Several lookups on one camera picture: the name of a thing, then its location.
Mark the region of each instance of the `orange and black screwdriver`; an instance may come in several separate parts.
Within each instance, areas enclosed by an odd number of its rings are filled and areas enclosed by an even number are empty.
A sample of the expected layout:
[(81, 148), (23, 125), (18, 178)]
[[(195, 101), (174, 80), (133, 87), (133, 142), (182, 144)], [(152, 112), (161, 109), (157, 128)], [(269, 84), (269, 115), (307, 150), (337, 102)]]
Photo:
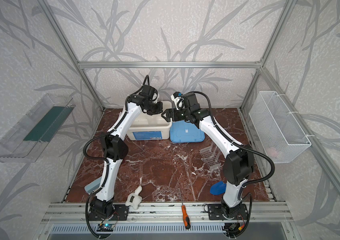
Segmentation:
[(181, 196), (181, 202), (182, 202), (183, 223), (184, 223), (184, 226), (185, 226), (186, 229), (190, 229), (190, 228), (191, 228), (191, 225), (190, 225), (190, 218), (189, 218), (189, 216), (187, 215), (186, 206), (183, 205), (182, 194), (181, 194), (181, 188), (179, 188), (179, 194), (180, 194), (180, 196)]

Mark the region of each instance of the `blue lid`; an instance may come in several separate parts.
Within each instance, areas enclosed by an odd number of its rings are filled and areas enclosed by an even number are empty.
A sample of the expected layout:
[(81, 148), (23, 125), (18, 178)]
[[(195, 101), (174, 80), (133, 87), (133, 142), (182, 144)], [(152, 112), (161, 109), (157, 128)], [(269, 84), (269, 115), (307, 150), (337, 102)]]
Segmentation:
[(170, 128), (170, 140), (175, 143), (202, 142), (204, 140), (204, 132), (189, 122), (173, 122)]

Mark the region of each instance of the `red marble surface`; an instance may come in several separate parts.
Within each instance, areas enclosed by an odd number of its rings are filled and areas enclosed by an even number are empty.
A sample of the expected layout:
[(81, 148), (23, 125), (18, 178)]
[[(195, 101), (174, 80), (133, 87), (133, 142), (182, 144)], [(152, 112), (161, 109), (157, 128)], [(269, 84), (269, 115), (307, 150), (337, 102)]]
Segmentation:
[[(98, 126), (97, 134), (106, 132), (118, 118), (121, 109), (106, 109)], [(214, 116), (220, 125), (234, 138), (248, 144), (242, 122), (236, 108), (215, 108)], [(127, 136), (125, 143), (129, 146), (129, 154), (123, 160), (115, 183), (115, 202), (125, 202), (127, 196), (139, 185), (142, 186), (144, 202), (180, 201), (179, 189), (184, 202), (215, 202), (220, 201), (223, 194), (210, 194), (210, 187), (225, 182), (223, 175), (224, 158), (221, 154), (218, 169), (209, 170), (202, 160), (200, 150), (211, 145), (206, 135), (203, 142), (172, 143), (170, 139), (131, 141)], [(99, 141), (89, 148), (91, 156), (102, 156)], [(102, 175), (103, 161), (84, 159), (76, 179), (67, 196), (67, 202), (85, 202), (88, 194), (84, 187)], [(258, 167), (251, 179), (260, 178)], [(252, 192), (254, 201), (268, 201), (263, 183), (251, 184), (244, 189), (245, 195)]]

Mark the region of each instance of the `blue scoop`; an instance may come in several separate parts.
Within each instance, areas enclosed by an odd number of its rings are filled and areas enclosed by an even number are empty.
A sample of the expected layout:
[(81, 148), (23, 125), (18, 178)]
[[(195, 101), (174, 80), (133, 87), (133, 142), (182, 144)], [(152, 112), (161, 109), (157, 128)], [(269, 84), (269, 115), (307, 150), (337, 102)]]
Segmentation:
[(216, 184), (210, 187), (210, 193), (212, 195), (220, 195), (222, 193), (225, 193), (225, 191), (226, 191), (226, 184), (223, 183), (222, 181), (217, 182)]

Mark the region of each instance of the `leaf pattern wallpaper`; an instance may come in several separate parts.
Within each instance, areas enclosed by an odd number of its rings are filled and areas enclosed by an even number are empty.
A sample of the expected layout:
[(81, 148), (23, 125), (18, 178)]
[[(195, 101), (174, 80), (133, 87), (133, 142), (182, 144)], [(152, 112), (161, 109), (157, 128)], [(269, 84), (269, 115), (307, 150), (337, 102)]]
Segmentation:
[[(284, 0), (48, 2), (80, 61), (158, 62), (259, 61), (285, 4)], [(255, 72), (195, 68), (85, 71), (108, 107), (122, 106), (125, 96), (142, 84), (146, 74), (162, 100), (169, 100), (175, 91), (199, 90), (211, 96), (215, 107), (238, 107)]]
[[(266, 67), (340, 169), (340, 0), (297, 3)], [(310, 150), (276, 167), (275, 193), (301, 236), (340, 239), (340, 197)]]
[(60, 202), (101, 116), (37, 2), (0, 1), (0, 139), (46, 93), (76, 107), (35, 163), (0, 162), (0, 239), (31, 239)]

